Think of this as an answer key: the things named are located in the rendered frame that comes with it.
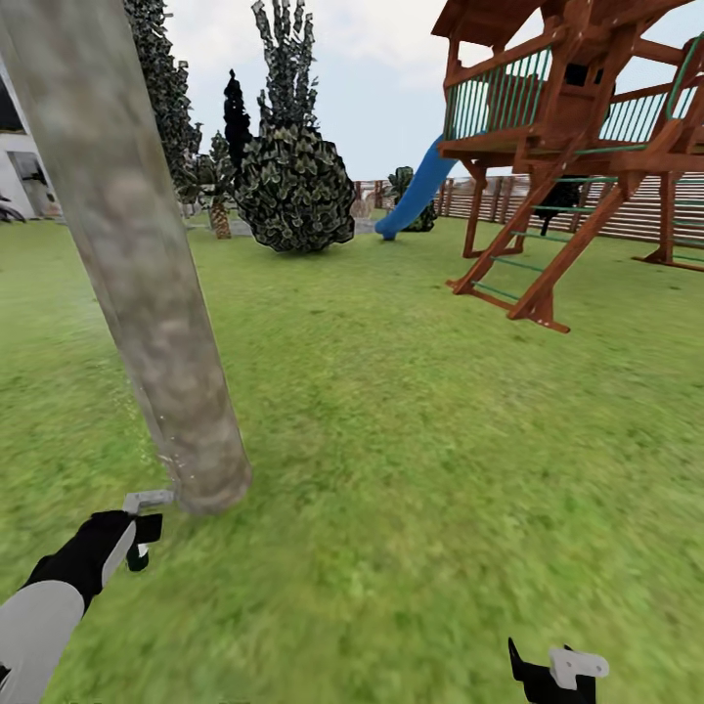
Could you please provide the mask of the pesticide atomizer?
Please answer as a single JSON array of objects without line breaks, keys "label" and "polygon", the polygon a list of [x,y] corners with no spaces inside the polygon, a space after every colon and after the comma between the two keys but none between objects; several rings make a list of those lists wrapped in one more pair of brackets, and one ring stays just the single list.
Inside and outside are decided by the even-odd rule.
[{"label": "pesticide atomizer", "polygon": [[138,544],[130,547],[126,553],[128,559],[128,569],[134,573],[143,571],[149,563],[148,543]]}]

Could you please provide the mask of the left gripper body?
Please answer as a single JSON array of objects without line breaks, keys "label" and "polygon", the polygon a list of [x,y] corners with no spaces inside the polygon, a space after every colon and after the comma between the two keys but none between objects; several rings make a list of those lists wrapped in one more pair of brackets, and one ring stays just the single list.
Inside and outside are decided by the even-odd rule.
[{"label": "left gripper body", "polygon": [[163,513],[152,515],[131,515],[137,523],[137,534],[133,541],[134,545],[157,542],[161,537],[161,529],[163,525]]}]

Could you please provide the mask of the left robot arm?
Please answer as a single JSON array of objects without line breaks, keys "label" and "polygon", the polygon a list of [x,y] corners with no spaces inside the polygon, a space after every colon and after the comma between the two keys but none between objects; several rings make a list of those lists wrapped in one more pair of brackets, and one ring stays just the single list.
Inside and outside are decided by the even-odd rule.
[{"label": "left robot arm", "polygon": [[134,492],[126,494],[123,509],[93,513],[0,605],[0,704],[39,704],[93,596],[130,547],[159,541],[164,514],[142,515],[141,509],[173,502],[173,491]]}]

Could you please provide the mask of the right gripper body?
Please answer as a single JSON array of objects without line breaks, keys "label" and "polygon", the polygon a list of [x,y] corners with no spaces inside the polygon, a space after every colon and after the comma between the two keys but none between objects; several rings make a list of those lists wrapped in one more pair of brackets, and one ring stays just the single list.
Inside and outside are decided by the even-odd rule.
[{"label": "right gripper body", "polygon": [[577,689],[558,687],[550,667],[531,663],[523,665],[524,690],[530,704],[595,704],[592,676],[576,676]]}]

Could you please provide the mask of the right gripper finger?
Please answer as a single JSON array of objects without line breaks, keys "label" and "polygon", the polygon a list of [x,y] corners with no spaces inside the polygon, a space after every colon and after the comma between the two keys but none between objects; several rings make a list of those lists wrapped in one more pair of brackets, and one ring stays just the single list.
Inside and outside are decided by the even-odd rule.
[{"label": "right gripper finger", "polygon": [[507,643],[510,648],[509,655],[513,669],[513,677],[520,682],[524,682],[523,665],[526,663],[519,657],[519,653],[517,652],[517,648],[515,648],[515,644],[513,644],[511,637],[507,639]]}]

